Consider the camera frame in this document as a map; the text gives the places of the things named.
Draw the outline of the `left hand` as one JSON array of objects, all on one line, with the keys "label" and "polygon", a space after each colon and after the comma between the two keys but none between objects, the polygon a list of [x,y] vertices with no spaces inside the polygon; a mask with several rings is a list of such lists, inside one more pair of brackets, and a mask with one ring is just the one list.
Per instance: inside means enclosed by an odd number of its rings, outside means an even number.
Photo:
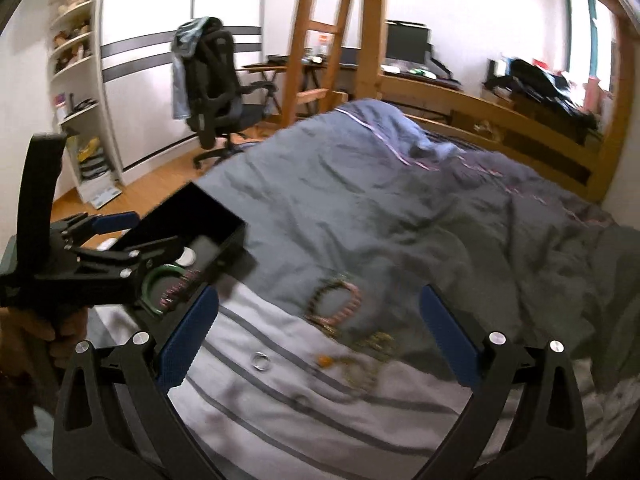
[{"label": "left hand", "polygon": [[35,375],[35,361],[27,352],[27,345],[43,342],[47,358],[54,367],[64,368],[75,351],[76,344],[86,339],[88,308],[72,314],[55,330],[29,312],[1,309],[1,371],[6,376],[23,373]]}]

